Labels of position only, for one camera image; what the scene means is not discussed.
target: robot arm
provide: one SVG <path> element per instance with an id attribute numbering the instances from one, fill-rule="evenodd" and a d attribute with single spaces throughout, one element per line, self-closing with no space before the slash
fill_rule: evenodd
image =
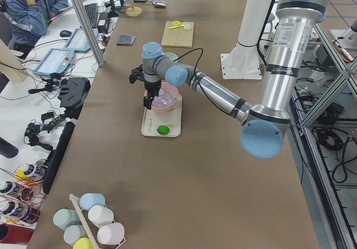
<path id="1" fill-rule="evenodd" d="M 153 98 L 158 95 L 161 79 L 176 87 L 186 83 L 242 123 L 240 140 L 248 153 L 263 159 L 275 156 L 283 146 L 284 134 L 291 122 L 287 107 L 312 27 L 323 19 L 327 2 L 279 0 L 276 12 L 279 25 L 267 55 L 257 104 L 247 103 L 193 66 L 171 61 L 163 55 L 159 44 L 149 42 L 143 47 L 143 65 L 138 78 L 148 91 L 144 106 L 151 108 Z"/>

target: red object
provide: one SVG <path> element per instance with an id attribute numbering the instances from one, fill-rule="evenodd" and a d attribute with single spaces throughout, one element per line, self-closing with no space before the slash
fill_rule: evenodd
<path id="1" fill-rule="evenodd" d="M 32 228 L 24 228 L 12 224 L 0 225 L 0 243 L 26 245 L 28 244 L 32 234 Z"/>

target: pastel mug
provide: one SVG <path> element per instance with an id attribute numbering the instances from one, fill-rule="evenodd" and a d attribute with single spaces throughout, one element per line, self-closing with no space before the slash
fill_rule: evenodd
<path id="1" fill-rule="evenodd" d="M 79 217 L 75 210 L 60 209 L 55 213 L 53 222 L 57 227 L 65 231 L 72 225 L 78 225 Z"/>
<path id="2" fill-rule="evenodd" d="M 88 211 L 88 219 L 98 228 L 111 224 L 114 220 L 114 213 L 107 207 L 95 205 Z"/>
<path id="3" fill-rule="evenodd" d="M 79 239 L 86 237 L 86 233 L 84 227 L 81 225 L 73 225 L 68 227 L 63 234 L 63 239 L 70 246 L 73 246 L 76 241 Z"/>
<path id="4" fill-rule="evenodd" d="M 79 200 L 79 206 L 89 211 L 95 205 L 105 206 L 105 197 L 100 193 L 86 193 Z"/>
<path id="5" fill-rule="evenodd" d="M 118 245 L 118 248 L 125 243 L 124 226 L 119 222 L 103 226 L 98 231 L 97 239 L 103 245 Z"/>
<path id="6" fill-rule="evenodd" d="M 93 249 L 93 246 L 88 238 L 81 238 L 74 243 L 73 249 Z"/>

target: white desk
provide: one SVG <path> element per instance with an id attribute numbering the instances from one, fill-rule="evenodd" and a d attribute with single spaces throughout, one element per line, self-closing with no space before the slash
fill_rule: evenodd
<path id="1" fill-rule="evenodd" d="M 97 0 L 87 0 L 85 3 L 88 4 L 96 1 Z M 112 18 L 109 25 L 109 31 L 113 25 L 115 25 L 116 20 L 117 19 Z M 25 62 L 27 60 L 41 60 L 50 48 L 62 48 L 65 45 L 65 41 L 51 42 L 49 44 L 44 43 L 59 39 L 66 40 L 68 38 L 60 37 L 60 31 L 73 31 L 73 29 L 77 27 L 79 27 L 79 21 L 74 9 L 53 20 L 52 24 L 48 28 L 47 35 L 39 39 L 34 50 L 29 53 Z M 86 54 L 76 54 L 74 60 L 80 58 L 83 59 L 76 63 L 71 75 L 83 76 L 92 81 L 98 68 L 92 51 L 89 51 Z M 25 67 L 33 70 L 37 64 L 38 62 L 36 61 L 30 61 L 25 63 Z M 63 108 L 59 107 L 60 101 L 57 99 L 58 92 L 45 92 L 28 95 L 27 91 L 29 89 L 36 88 L 37 86 L 39 88 L 44 87 L 44 84 L 39 85 L 39 81 L 41 81 L 39 76 L 35 75 L 34 78 L 36 80 L 27 77 L 23 83 L 9 82 L 0 94 L 0 136 L 16 146 L 19 150 L 17 156 L 12 159 L 7 159 L 0 155 L 0 167 L 10 172 L 14 172 L 22 164 L 33 164 L 39 159 L 46 159 L 48 157 L 50 153 L 49 151 L 44 150 L 40 146 L 31 147 L 30 145 L 26 145 L 24 143 L 25 129 L 33 119 L 37 122 L 41 122 L 41 114 L 46 113 L 49 110 L 54 110 L 57 115 L 64 111 Z M 5 100 L 4 98 L 21 99 Z M 59 137 L 62 134 L 64 124 L 65 122 L 56 126 L 50 134 L 41 132 L 39 135 L 40 142 L 49 143 L 55 149 Z M 14 181 L 14 178 L 0 170 L 0 181 L 7 180 Z M 26 246 L 0 244 L 0 249 L 3 248 L 20 249 L 26 248 Z"/>

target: computer keyboard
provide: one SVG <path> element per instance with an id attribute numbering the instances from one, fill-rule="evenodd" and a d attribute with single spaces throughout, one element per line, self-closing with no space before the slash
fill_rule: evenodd
<path id="1" fill-rule="evenodd" d="M 84 9 L 85 9 L 85 12 L 87 13 L 87 16 L 89 18 L 91 27 L 96 28 L 98 16 L 99 16 L 99 14 L 97 13 L 98 5 L 96 3 L 86 4 L 84 6 Z"/>

